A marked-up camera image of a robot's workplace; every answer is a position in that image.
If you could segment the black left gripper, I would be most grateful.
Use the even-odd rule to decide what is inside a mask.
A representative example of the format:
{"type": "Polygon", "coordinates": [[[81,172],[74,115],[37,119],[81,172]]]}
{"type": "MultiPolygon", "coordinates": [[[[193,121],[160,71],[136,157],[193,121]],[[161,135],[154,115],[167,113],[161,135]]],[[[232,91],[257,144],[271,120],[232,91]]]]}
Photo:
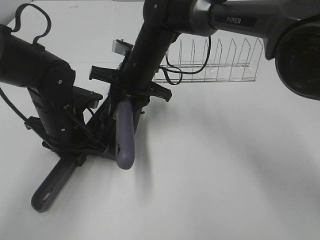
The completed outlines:
{"type": "Polygon", "coordinates": [[[31,116],[25,123],[28,130],[33,130],[43,141],[42,145],[55,152],[58,156],[71,156],[75,161],[75,165],[81,167],[87,160],[87,156],[104,157],[109,147],[101,142],[93,142],[89,139],[81,140],[80,142],[71,143],[67,141],[57,141],[52,136],[49,136],[40,121],[40,118],[31,116]]]}

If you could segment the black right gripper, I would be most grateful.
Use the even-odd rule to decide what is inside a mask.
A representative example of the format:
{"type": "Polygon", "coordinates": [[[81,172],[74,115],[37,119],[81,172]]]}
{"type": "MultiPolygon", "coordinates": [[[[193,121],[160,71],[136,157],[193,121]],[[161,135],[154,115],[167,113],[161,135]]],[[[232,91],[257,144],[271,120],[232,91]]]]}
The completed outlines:
{"type": "Polygon", "coordinates": [[[92,66],[89,79],[109,83],[109,92],[98,108],[98,113],[114,113],[120,101],[126,97],[132,104],[134,113],[141,112],[142,108],[150,103],[150,97],[157,97],[169,102],[172,97],[170,89],[165,88],[152,81],[151,77],[144,79],[133,73],[120,69],[92,66]]]}

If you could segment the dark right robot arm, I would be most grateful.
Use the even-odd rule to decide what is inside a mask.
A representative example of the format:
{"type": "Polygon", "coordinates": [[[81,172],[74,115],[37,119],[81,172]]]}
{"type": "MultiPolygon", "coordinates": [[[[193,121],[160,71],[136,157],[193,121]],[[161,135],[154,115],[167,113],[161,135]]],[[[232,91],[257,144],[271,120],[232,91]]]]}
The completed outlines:
{"type": "Polygon", "coordinates": [[[320,3],[317,0],[147,0],[143,25],[120,69],[93,66],[89,77],[110,83],[115,95],[139,102],[168,101],[171,92],[152,82],[180,34],[209,37],[228,31],[262,38],[265,58],[293,93],[320,98],[320,3]]]}

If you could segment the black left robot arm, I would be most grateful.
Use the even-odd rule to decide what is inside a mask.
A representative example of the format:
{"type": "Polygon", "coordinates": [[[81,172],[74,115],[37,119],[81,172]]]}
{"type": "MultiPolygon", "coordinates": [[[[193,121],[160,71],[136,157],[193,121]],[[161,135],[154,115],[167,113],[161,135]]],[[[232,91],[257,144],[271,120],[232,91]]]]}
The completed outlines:
{"type": "Polygon", "coordinates": [[[0,26],[0,81],[26,88],[37,117],[24,119],[44,147],[58,156],[103,156],[108,147],[84,121],[83,112],[95,109],[103,96],[74,85],[76,72],[63,59],[38,43],[28,43],[0,26]]]}

